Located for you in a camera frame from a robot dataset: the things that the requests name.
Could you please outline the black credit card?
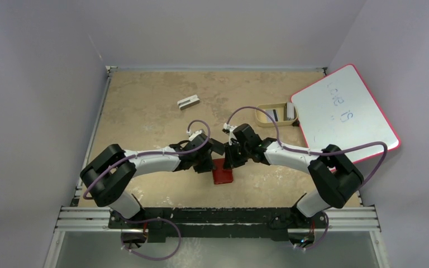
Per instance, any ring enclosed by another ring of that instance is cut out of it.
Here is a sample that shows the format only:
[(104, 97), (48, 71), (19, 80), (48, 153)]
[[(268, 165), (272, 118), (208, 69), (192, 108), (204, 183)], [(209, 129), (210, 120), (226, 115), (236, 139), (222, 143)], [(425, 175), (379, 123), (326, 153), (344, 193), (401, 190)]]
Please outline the black credit card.
[(217, 140), (213, 140), (212, 141), (212, 151), (217, 153), (218, 155), (224, 155), (225, 153), (225, 146), (223, 143), (217, 141)]

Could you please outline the red card holder wallet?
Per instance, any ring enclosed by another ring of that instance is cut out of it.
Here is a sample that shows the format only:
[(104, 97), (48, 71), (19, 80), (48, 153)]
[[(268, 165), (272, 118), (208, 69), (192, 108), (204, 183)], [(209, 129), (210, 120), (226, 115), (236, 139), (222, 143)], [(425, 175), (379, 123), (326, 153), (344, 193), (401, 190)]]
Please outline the red card holder wallet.
[(233, 173), (231, 169), (224, 169), (225, 159), (214, 159), (214, 169), (212, 170), (214, 185), (229, 184), (233, 182)]

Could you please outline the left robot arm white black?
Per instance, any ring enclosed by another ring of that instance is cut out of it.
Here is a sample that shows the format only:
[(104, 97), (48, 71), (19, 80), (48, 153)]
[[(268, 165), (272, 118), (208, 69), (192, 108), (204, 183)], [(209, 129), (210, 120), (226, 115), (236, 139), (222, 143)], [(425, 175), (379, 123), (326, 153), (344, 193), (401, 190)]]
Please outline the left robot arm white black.
[(211, 154), (223, 155), (224, 145), (204, 133), (154, 151), (123, 150), (120, 145), (106, 147), (81, 172), (87, 188), (86, 198), (99, 207), (110, 207), (130, 228), (144, 222), (143, 208), (126, 188), (132, 178), (157, 173), (194, 169), (197, 173), (215, 170)]

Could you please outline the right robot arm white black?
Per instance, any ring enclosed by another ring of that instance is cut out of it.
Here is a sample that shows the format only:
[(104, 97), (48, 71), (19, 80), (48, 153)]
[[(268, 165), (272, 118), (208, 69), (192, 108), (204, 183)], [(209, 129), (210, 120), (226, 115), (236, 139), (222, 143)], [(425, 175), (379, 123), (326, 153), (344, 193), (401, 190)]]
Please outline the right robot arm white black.
[(364, 181), (362, 173), (336, 145), (328, 145), (315, 155), (304, 147), (280, 145), (276, 138), (261, 139), (247, 123), (224, 124), (223, 132), (229, 136), (224, 169), (234, 169), (252, 160), (311, 176), (315, 190), (302, 196), (291, 212), (292, 222), (298, 227), (305, 227), (315, 214), (327, 208), (342, 208)]

